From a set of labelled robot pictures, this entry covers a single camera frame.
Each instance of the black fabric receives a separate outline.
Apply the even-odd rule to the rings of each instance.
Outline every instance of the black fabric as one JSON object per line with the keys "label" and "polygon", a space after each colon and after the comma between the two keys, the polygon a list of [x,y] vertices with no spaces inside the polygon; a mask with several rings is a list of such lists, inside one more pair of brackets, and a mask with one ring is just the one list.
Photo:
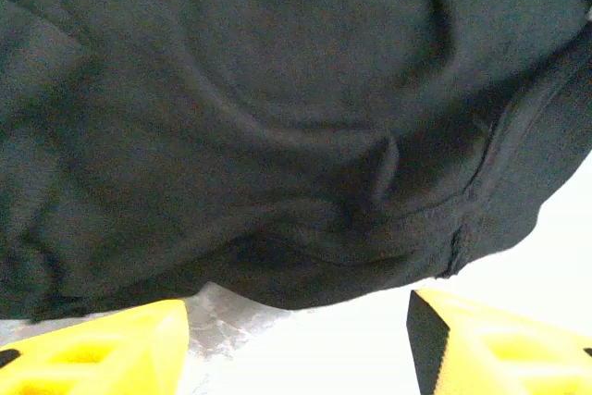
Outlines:
{"label": "black fabric", "polygon": [[590,0],[0,0],[0,317],[285,308],[512,247],[589,153]]}

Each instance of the white floor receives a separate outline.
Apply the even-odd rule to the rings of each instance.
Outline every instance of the white floor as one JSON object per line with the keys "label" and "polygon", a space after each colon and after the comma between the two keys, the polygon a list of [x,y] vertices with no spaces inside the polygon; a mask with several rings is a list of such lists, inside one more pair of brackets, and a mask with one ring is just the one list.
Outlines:
{"label": "white floor", "polygon": [[[592,337],[591,216],[592,156],[520,245],[410,288],[440,288]],[[291,313],[210,285],[187,300],[191,350],[179,394],[418,395],[405,329],[410,288]],[[77,322],[0,321],[0,345]]]}

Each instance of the black garment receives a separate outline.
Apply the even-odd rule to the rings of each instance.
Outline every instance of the black garment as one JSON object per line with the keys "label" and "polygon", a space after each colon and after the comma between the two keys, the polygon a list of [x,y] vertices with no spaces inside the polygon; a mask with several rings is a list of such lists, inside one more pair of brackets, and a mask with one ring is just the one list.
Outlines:
{"label": "black garment", "polygon": [[301,308],[512,247],[592,146],[590,0],[0,0],[0,317]]}

